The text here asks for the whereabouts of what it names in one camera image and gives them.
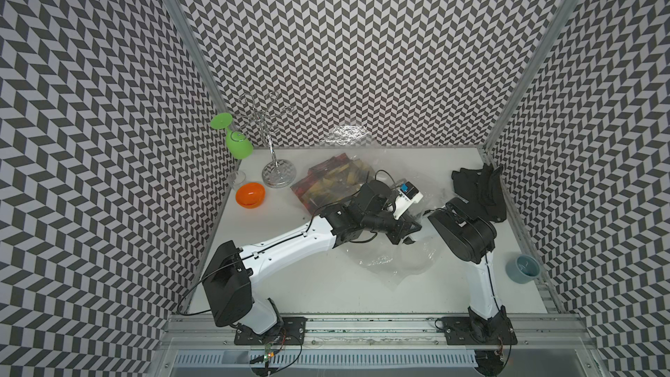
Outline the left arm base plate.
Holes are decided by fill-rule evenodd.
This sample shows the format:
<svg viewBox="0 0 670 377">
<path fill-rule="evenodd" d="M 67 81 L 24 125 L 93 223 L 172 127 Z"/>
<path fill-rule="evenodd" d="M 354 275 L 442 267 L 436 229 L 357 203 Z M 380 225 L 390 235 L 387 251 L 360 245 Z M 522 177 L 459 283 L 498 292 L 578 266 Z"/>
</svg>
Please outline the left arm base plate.
<svg viewBox="0 0 670 377">
<path fill-rule="evenodd" d="M 267 344 L 301 346 L 307 317 L 283 316 L 271 298 L 256 300 L 251 311 L 236 324 L 236 346 Z"/>
</svg>

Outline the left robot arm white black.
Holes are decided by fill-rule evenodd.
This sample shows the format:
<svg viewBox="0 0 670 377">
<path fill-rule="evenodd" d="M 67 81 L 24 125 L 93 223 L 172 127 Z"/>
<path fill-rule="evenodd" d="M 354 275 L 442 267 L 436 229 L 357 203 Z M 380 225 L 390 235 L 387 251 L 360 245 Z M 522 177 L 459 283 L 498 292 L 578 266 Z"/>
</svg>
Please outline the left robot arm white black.
<svg viewBox="0 0 670 377">
<path fill-rule="evenodd" d="M 201 283 L 218 327 L 245 327 L 257 335 L 279 330 L 283 319 L 274 302 L 262 300 L 255 287 L 285 267 L 309 256 L 360 241 L 365 231 L 383 233 L 392 244 L 422 228 L 408 214 L 423 195 L 413 183 L 388 186 L 373 180 L 350 197 L 318 208 L 298 228 L 258 244 L 221 244 Z"/>
</svg>

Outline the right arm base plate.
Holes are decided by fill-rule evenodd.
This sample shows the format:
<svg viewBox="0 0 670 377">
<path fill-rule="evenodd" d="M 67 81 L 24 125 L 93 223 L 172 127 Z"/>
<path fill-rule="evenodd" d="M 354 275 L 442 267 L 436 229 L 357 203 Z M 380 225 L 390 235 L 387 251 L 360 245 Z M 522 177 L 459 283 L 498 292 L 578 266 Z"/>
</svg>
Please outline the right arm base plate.
<svg viewBox="0 0 670 377">
<path fill-rule="evenodd" d="M 511 320 L 504 315 L 492 319 L 471 319 L 470 317 L 443 317 L 439 319 L 450 346 L 488 346 L 518 344 L 518 337 L 512 329 Z"/>
</svg>

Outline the clear plastic vacuum bag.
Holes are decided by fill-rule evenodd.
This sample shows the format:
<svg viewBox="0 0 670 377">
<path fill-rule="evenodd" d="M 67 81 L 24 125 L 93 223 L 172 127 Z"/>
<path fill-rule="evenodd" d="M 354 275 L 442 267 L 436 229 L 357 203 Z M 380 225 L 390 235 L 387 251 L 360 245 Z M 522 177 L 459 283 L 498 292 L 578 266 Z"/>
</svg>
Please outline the clear plastic vacuum bag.
<svg viewBox="0 0 670 377">
<path fill-rule="evenodd" d="M 315 220 L 334 221 L 335 249 L 391 290 L 429 270 L 442 249 L 427 215 L 446 202 L 448 190 L 361 125 L 332 128 L 318 147 L 332 155 L 291 190 Z"/>
</svg>

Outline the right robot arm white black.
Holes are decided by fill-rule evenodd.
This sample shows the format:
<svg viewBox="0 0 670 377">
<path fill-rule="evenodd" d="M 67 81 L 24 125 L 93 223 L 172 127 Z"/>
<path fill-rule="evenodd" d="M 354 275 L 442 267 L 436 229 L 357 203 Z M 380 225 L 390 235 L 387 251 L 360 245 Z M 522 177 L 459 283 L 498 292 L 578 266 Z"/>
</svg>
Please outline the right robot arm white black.
<svg viewBox="0 0 670 377">
<path fill-rule="evenodd" d="M 492 272 L 497 231 L 472 204 L 459 197 L 428 214 L 427 219 L 448 249 L 466 266 L 470 332 L 476 340 L 484 341 L 503 319 Z"/>
</svg>

